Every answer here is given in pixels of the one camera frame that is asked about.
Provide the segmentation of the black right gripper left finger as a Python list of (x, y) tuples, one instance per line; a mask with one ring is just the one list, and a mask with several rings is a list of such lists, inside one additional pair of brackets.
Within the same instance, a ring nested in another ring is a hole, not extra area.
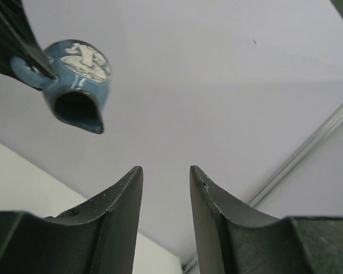
[(142, 187), (136, 166), (56, 217), (0, 211), (0, 273), (132, 273)]

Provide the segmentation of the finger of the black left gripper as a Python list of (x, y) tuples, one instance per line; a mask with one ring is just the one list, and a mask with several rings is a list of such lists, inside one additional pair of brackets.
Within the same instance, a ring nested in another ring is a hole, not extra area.
[(44, 76), (56, 76), (32, 32), (22, 1), (0, 1), (0, 74), (17, 80), (10, 66), (13, 57), (22, 58)]

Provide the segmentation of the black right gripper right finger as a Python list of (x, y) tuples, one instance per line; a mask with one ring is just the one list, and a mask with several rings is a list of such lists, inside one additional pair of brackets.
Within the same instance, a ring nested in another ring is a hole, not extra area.
[(343, 273), (343, 217), (272, 217), (190, 168), (201, 273)]

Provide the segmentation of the blue ceramic jug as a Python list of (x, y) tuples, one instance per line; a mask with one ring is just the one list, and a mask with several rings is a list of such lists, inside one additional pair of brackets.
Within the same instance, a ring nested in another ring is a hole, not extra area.
[(107, 58), (93, 45), (68, 39), (45, 48), (57, 73), (51, 79), (33, 70), (22, 58), (13, 57), (14, 74), (42, 91), (54, 116), (74, 127), (102, 134), (102, 111), (110, 94), (112, 70)]

